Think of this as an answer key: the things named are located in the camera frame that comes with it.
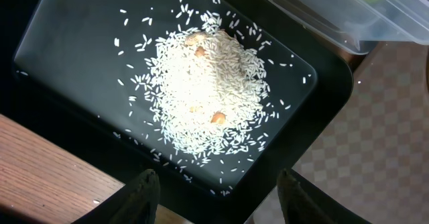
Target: wooden table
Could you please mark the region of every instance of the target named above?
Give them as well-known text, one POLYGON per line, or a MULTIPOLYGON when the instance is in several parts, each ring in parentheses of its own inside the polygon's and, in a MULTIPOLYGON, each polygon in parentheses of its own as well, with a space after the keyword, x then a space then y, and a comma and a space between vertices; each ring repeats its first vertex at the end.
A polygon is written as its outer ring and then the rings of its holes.
MULTIPOLYGON (((36 223, 71 223, 123 183, 0 115, 0 208, 36 223)), ((156 223, 189 223, 158 206, 156 223)))

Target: transparent plastic box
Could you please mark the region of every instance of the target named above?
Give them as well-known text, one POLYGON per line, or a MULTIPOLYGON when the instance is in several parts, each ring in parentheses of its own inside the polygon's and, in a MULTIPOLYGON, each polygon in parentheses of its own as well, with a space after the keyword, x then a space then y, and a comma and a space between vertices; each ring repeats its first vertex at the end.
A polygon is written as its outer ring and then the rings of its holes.
POLYGON ((428 0, 270 0, 296 21, 352 54, 376 41, 429 45, 428 0))

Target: wood grain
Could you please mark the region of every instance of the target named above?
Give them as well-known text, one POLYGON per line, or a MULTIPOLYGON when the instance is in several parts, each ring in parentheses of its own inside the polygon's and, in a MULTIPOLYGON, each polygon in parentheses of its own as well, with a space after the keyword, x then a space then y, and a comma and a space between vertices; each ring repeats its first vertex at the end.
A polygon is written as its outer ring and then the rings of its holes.
MULTIPOLYGON (((39 223, 71 223, 123 183, 0 115, 0 208, 39 223)), ((157 224, 188 223, 158 206, 157 224)))

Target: tiled floor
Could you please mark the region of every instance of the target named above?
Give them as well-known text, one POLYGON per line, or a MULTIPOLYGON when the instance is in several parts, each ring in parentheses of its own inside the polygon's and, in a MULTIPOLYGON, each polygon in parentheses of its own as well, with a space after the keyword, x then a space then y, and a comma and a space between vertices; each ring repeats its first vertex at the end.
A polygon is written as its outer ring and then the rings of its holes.
MULTIPOLYGON (((427 53, 412 43, 380 48, 355 74, 345 108, 294 166, 372 223, 429 223, 427 53)), ((276 190, 255 221, 284 223, 276 190)))

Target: pile of rice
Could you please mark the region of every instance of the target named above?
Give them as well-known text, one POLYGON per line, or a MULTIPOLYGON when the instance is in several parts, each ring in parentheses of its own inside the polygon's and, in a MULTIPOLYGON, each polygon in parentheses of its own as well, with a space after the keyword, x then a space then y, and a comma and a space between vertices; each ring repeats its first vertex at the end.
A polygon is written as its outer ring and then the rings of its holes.
POLYGON ((146 59, 155 89, 150 110, 177 150, 204 157, 247 152, 249 124, 259 127, 265 115, 259 103, 268 96, 264 61, 219 30, 219 18, 204 17, 204 33, 194 27, 156 40, 158 57, 146 59), (204 37, 190 45, 195 34, 204 37), (198 57, 199 47, 205 54, 198 57), (212 123, 217 113, 225 116, 223 124, 212 123))

